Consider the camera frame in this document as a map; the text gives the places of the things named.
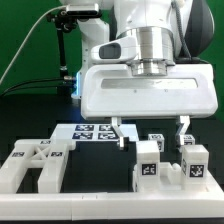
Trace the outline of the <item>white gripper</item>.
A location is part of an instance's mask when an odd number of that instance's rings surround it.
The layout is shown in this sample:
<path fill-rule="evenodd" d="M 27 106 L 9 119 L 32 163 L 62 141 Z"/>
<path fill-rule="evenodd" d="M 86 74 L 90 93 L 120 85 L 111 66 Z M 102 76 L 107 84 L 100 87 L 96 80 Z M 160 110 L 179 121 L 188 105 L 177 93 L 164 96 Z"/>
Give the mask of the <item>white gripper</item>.
<path fill-rule="evenodd" d="M 134 76 L 124 64 L 97 65 L 86 73 L 81 98 L 84 118 L 111 118 L 120 149 L 126 149 L 129 141 L 120 129 L 121 118 L 178 116 L 175 137 L 182 146 L 190 117 L 208 117 L 217 108 L 209 64 L 170 66 L 165 76 Z"/>

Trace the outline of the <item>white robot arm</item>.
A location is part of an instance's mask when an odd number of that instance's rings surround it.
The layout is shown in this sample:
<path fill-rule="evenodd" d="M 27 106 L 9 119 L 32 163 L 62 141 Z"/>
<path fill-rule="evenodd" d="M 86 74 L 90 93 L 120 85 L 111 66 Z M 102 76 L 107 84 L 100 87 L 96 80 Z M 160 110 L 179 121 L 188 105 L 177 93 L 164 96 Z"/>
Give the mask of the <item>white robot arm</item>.
<path fill-rule="evenodd" d="M 84 62 L 81 115 L 109 118 L 118 142 L 124 119 L 208 117 L 218 108 L 213 70 L 185 37 L 194 0 L 60 0 L 78 19 Z"/>

